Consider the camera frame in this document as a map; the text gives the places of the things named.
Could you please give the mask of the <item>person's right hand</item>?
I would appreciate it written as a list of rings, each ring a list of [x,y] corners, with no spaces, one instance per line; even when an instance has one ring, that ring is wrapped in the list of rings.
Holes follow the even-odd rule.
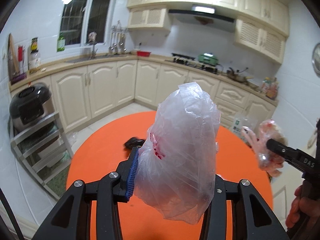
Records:
[[[288,229],[292,228],[304,213],[310,217],[307,229],[311,230],[319,219],[320,207],[319,200],[312,200],[308,197],[301,197],[302,185],[295,190],[295,199],[291,204],[291,210],[286,219],[286,226]]]

